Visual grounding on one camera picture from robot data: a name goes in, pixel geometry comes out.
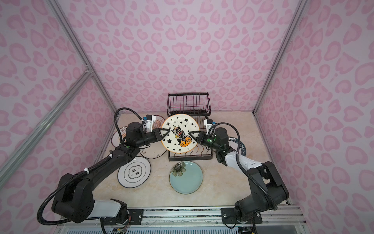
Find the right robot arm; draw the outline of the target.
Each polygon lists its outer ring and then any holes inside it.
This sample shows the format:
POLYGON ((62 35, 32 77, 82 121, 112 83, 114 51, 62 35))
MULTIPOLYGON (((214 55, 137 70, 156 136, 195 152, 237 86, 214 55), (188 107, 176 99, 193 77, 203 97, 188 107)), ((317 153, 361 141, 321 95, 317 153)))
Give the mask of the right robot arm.
POLYGON ((234 205, 234 217, 238 222, 254 222, 262 212, 277 210, 278 205, 289 198, 289 191, 274 163, 261 163, 244 157, 239 145, 234 149, 229 144, 225 128, 218 128, 212 135, 193 131, 189 132, 189 136, 198 144, 213 149, 219 163, 247 177, 251 194, 234 205))

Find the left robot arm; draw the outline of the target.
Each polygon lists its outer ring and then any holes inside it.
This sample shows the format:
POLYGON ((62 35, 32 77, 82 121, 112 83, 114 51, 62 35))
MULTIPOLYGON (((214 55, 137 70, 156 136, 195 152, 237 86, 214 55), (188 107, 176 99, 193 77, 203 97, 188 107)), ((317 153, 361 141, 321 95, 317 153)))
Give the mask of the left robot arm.
POLYGON ((126 128, 126 135, 120 144, 103 160, 83 171, 72 175, 67 173, 58 188, 51 194, 52 211, 66 218, 67 222, 81 223, 90 218, 113 218, 119 224, 129 218, 127 205, 117 199, 98 201, 93 191, 109 175, 120 167, 132 162, 141 147, 162 141, 169 129, 144 130, 144 123, 133 122, 126 128))

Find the white plate black cloud outline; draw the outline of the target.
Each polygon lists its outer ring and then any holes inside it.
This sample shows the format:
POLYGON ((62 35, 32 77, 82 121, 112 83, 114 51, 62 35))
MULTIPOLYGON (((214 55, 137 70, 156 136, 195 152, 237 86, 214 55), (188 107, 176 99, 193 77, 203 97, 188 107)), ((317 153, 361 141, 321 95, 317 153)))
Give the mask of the white plate black cloud outline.
POLYGON ((144 157, 136 157, 128 164, 120 167, 117 179, 125 188, 136 188, 142 185, 151 174, 151 164, 144 157))

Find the cream plum blossom plate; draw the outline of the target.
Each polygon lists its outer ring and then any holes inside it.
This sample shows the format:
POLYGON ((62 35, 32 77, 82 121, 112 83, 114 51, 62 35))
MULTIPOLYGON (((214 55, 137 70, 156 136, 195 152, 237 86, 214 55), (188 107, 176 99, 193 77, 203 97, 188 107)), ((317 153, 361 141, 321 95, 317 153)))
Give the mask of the cream plum blossom plate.
POLYGON ((140 149, 141 156, 152 160, 159 158, 162 156, 167 149, 164 147, 164 145, 161 142, 152 143, 149 147, 146 147, 144 149, 140 149))

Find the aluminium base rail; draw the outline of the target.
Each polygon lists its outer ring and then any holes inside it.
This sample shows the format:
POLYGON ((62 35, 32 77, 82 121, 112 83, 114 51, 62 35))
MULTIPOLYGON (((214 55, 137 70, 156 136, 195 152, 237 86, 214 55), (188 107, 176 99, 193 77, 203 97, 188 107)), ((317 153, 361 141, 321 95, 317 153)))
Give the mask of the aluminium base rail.
MULTIPOLYGON (((232 206, 134 207, 131 224, 105 226, 108 234, 250 234, 252 221, 235 221, 232 206)), ((256 216, 258 234, 309 234, 302 210, 281 204, 256 216)))

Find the small orange sunburst plate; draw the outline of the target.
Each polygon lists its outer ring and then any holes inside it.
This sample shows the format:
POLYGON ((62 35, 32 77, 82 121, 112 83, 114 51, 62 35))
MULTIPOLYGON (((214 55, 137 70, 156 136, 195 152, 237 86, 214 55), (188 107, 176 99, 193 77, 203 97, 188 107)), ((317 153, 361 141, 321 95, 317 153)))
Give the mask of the small orange sunburst plate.
POLYGON ((153 122, 153 129, 162 128, 165 119, 160 115, 155 115, 155 121, 153 122))

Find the aluminium frame diagonal strut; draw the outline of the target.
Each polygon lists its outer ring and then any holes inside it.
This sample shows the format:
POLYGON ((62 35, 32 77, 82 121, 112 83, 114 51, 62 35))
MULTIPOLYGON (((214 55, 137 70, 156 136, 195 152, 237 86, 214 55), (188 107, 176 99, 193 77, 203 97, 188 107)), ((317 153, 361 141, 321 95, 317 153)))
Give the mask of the aluminium frame diagonal strut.
POLYGON ((18 170, 21 164, 26 160, 30 152, 41 141, 47 131, 53 126, 67 106, 84 87, 85 83, 91 78, 91 69, 87 69, 66 94, 56 103, 51 111, 39 122, 31 134, 19 145, 11 154, 10 158, 1 168, 1 188, 10 180, 13 174, 18 170))

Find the large orange sunburst plate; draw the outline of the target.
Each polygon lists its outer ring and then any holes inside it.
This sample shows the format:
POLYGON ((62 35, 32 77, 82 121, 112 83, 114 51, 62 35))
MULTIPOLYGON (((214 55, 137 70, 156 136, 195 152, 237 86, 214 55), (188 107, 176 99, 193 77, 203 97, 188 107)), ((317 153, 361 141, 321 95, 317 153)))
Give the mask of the large orange sunburst plate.
MULTIPOLYGON (((127 129, 126 126, 120 128, 122 139, 124 139, 126 137, 126 129, 127 129)), ((121 143, 121 141, 120 141, 119 134, 115 130, 115 132, 113 133, 112 138, 111 138, 111 144, 112 144, 113 147, 118 147, 120 145, 120 143, 121 143)))

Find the white star cat plate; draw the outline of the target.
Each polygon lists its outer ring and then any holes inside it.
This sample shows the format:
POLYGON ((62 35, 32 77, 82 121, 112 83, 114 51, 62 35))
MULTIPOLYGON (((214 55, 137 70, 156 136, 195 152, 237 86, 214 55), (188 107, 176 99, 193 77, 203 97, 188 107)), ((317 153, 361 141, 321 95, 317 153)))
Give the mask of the white star cat plate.
POLYGON ((164 121, 162 128, 170 130, 162 140, 163 146, 169 152, 184 154, 196 147, 197 143, 189 133, 200 131, 200 127, 193 117, 187 114, 170 116, 164 121))

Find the white plate dark green rim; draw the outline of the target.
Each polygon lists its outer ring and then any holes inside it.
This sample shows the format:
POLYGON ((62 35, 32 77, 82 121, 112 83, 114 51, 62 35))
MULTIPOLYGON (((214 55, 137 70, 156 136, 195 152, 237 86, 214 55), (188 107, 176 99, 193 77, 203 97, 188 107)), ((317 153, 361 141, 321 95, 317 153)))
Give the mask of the white plate dark green rim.
POLYGON ((233 148, 235 151, 237 150, 239 146, 240 147, 239 154, 246 157, 247 150, 246 150, 246 146, 244 145, 242 141, 239 142, 238 139, 235 137, 229 137, 228 141, 229 141, 229 145, 231 146, 231 148, 233 148))

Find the mint green flower plate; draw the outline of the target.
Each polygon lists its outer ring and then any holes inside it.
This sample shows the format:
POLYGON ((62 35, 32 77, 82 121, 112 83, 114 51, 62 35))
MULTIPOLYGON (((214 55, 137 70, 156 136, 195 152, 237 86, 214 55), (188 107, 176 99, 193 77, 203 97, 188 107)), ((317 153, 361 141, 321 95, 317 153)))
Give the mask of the mint green flower plate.
POLYGON ((189 195, 197 191, 203 182, 201 167, 191 161, 181 161, 175 164, 169 175, 169 183, 179 194, 189 195))

